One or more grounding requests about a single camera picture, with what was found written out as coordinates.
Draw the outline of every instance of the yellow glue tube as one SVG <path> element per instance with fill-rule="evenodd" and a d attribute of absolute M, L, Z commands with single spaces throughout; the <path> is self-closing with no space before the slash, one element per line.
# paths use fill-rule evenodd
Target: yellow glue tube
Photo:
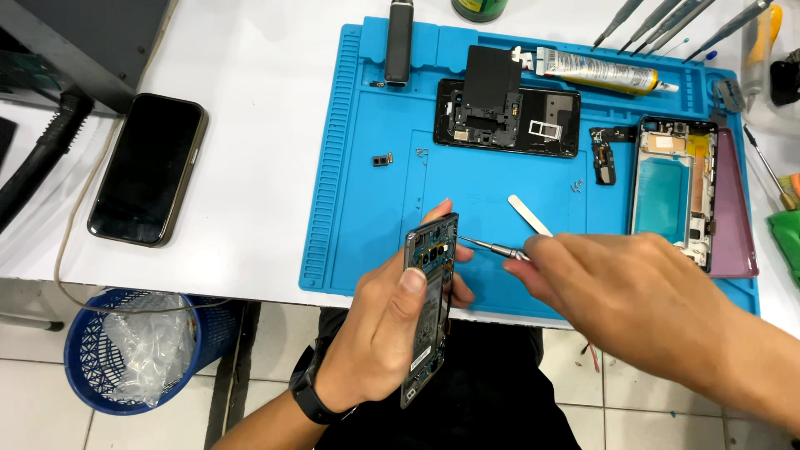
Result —
<path fill-rule="evenodd" d="M 536 75 L 632 95 L 647 95 L 653 90 L 678 92 L 679 89 L 674 84 L 658 81 L 658 71 L 654 69 L 600 61 L 545 47 L 536 49 Z"/>

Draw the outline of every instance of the black watch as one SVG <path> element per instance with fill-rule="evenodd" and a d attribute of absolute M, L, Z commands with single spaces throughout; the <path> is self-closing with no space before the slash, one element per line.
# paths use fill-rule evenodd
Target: black watch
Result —
<path fill-rule="evenodd" d="M 289 389 L 292 391 L 294 401 L 298 402 L 306 417 L 320 425 L 335 424 L 349 416 L 358 406 L 341 413 L 332 412 L 322 404 L 314 390 L 314 379 L 331 342 L 333 340 L 330 337 L 315 339 L 300 356 L 289 380 Z"/>

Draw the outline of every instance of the white table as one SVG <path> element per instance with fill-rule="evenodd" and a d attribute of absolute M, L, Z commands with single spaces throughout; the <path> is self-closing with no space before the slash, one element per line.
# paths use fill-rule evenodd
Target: white table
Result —
<path fill-rule="evenodd" d="M 621 47 L 659 2 L 645 0 L 604 46 Z M 417 0 L 415 19 L 590 44 L 621 4 L 622 0 L 512 0 L 499 20 L 476 26 L 458 17 L 450 0 Z M 691 41 L 670 56 L 687 56 L 738 12 L 726 4 L 716 2 L 691 23 L 675 39 Z M 387 17 L 388 6 L 388 0 L 180 0 L 140 90 L 199 102 L 211 116 L 174 236 L 166 246 L 150 249 L 89 235 L 85 224 L 98 176 L 78 213 L 62 278 L 71 283 L 349 306 L 346 297 L 301 291 L 298 274 L 340 28 L 362 23 L 366 15 Z M 790 37 L 791 30 L 782 34 Z M 738 34 L 714 49 L 719 56 L 712 65 L 738 70 Z M 0 115 L 20 124 L 0 171 L 4 183 L 52 114 L 0 103 Z M 95 117 L 87 121 L 71 152 L 0 235 L 0 277 L 53 279 L 66 217 L 110 123 Z M 757 138 L 781 172 L 790 173 L 786 167 L 798 171 L 800 152 L 794 143 L 760 134 Z M 748 150 L 747 162 L 762 269 L 762 316 L 800 337 L 800 291 L 764 220 L 779 209 L 774 189 L 751 153 Z M 455 310 L 451 315 L 569 327 L 563 321 L 480 311 Z"/>

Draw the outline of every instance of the hand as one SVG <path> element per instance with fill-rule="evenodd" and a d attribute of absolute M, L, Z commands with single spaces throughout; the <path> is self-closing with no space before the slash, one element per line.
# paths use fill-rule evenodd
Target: hand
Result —
<path fill-rule="evenodd" d="M 535 236 L 525 251 L 503 267 L 604 351 L 695 391 L 722 379 L 745 313 L 661 236 Z"/>
<path fill-rule="evenodd" d="M 422 223 L 452 210 L 453 202 L 447 199 Z M 456 246 L 457 261 L 468 261 L 472 256 L 472 250 Z M 427 284 L 425 274 L 416 267 L 403 271 L 401 251 L 358 281 L 347 319 L 314 383 L 328 409 L 344 412 L 368 400 L 383 400 L 406 379 Z M 452 284 L 452 304 L 469 306 L 475 295 L 463 279 L 455 274 Z"/>

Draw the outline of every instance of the purple phone back glass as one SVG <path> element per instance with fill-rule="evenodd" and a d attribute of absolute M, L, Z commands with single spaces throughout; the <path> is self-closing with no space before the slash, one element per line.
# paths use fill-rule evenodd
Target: purple phone back glass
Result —
<path fill-rule="evenodd" d="M 717 232 L 711 244 L 711 278 L 754 278 L 758 276 L 753 228 L 739 170 L 734 136 L 719 129 L 717 185 L 714 189 L 714 219 Z"/>

